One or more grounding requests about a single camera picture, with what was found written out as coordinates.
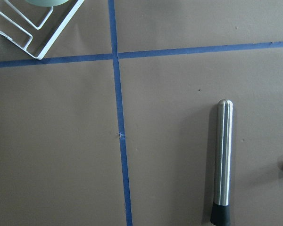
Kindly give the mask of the steel muddler black tip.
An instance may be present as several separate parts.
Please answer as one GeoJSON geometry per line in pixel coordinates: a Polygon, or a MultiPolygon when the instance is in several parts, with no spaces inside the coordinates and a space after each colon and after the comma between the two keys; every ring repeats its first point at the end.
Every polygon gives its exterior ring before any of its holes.
{"type": "Polygon", "coordinates": [[[233,134],[233,102],[220,100],[217,105],[214,198],[210,222],[215,226],[229,226],[230,181],[233,134]]]}

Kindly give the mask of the mint green cup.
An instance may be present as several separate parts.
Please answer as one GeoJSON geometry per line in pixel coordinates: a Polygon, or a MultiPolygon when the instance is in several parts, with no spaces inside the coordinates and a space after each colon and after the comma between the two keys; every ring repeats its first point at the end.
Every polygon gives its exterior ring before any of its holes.
{"type": "Polygon", "coordinates": [[[25,0],[25,1],[28,2],[29,4],[39,7],[54,7],[68,2],[68,0],[25,0]]]}

